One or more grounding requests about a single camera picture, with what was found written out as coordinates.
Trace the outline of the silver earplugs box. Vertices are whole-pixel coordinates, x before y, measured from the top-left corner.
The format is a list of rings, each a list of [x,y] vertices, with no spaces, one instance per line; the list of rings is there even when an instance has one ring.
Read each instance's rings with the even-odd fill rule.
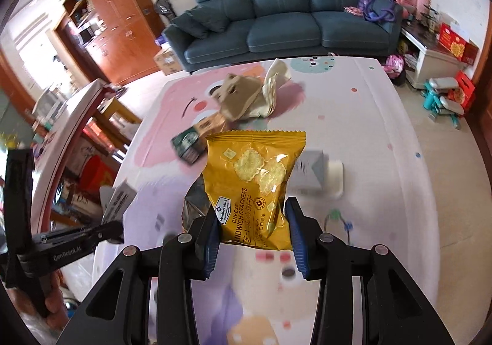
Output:
[[[344,193],[344,166],[322,150],[304,150],[288,180],[289,194],[326,195],[338,199]]]

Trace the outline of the yellow cracker packet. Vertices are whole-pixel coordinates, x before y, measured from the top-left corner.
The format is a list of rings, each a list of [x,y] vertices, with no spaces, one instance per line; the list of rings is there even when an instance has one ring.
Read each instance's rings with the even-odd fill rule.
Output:
[[[212,211],[226,244],[291,250],[284,200],[306,133],[234,130],[206,142],[207,164],[184,196],[184,228]]]

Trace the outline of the dark green small box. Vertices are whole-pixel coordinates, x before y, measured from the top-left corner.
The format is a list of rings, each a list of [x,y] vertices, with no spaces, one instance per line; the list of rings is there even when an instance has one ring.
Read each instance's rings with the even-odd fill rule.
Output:
[[[193,165],[207,150],[206,140],[202,139],[198,130],[190,127],[171,139],[171,145],[178,158]]]

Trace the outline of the cream tissue paper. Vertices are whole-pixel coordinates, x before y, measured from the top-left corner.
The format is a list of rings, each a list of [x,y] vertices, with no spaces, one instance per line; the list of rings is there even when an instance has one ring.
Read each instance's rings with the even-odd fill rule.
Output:
[[[277,105],[278,90],[291,79],[285,62],[275,59],[268,68],[259,94],[244,114],[245,119],[268,118]]]

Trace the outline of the brown kraft small box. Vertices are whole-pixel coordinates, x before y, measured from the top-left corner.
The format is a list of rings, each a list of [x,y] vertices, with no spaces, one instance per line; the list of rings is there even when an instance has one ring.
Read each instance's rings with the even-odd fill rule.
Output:
[[[206,138],[209,135],[227,131],[229,122],[220,112],[215,112],[198,121],[193,127],[200,138]]]

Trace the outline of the long dining table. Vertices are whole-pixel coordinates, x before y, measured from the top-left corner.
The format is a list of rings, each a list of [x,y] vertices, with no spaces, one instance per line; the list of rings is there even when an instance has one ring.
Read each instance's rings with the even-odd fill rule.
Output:
[[[42,154],[35,161],[31,230],[48,231],[54,195],[66,164],[78,146],[86,124],[104,100],[116,95],[109,84],[97,79],[78,91],[65,104],[48,137],[42,143]]]

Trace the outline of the wooden stool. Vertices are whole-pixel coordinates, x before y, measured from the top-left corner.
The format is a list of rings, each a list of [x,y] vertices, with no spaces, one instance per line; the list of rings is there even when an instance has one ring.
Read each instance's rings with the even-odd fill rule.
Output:
[[[94,112],[93,120],[112,147],[126,154],[142,120],[116,97],[104,101]]]

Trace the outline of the cardboard box on floor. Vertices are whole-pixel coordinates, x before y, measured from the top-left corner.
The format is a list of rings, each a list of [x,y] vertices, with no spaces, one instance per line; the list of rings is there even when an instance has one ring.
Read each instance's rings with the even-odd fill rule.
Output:
[[[153,60],[164,75],[172,75],[184,69],[170,46],[162,48]]]

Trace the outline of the teal stepper machine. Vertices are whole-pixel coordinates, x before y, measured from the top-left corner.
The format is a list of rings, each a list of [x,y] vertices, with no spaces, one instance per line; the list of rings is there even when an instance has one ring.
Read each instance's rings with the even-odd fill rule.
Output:
[[[460,103],[450,99],[449,93],[459,88],[458,81],[452,77],[431,78],[424,84],[421,94],[424,96],[423,107],[431,121],[439,116],[448,116],[456,130],[461,129],[459,118],[465,114]]]

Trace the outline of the wooden cabinet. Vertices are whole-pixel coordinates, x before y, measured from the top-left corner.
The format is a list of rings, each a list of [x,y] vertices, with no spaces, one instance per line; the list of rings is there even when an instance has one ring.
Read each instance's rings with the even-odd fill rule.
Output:
[[[54,32],[88,81],[126,85],[158,71],[165,24],[152,0],[64,0]]]

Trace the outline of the white side table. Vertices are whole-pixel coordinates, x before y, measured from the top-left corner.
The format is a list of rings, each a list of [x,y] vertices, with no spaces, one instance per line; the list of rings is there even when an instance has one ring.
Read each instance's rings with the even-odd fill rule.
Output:
[[[402,24],[398,52],[404,57],[406,80],[416,90],[424,90],[429,79],[456,77],[460,70],[465,69],[463,63],[417,22]]]

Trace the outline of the dark teal sofa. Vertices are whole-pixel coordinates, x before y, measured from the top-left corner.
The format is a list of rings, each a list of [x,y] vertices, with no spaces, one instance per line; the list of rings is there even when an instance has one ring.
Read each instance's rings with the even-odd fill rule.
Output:
[[[359,0],[195,0],[162,35],[189,73],[219,65],[328,55],[387,57],[403,20],[377,24],[343,11]]]

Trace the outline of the red gift box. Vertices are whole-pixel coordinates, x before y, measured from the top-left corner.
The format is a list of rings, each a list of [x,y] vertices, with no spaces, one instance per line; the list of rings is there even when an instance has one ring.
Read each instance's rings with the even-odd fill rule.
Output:
[[[478,46],[454,32],[450,25],[441,24],[438,43],[450,52],[457,61],[466,65],[473,65],[475,63],[479,52]]]

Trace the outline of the purple bag on sofa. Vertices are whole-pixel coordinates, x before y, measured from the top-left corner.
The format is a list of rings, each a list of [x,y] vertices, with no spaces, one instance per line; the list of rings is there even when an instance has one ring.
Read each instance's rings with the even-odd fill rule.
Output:
[[[394,23],[399,18],[396,0],[359,0],[356,6],[345,6],[343,11],[377,24]]]

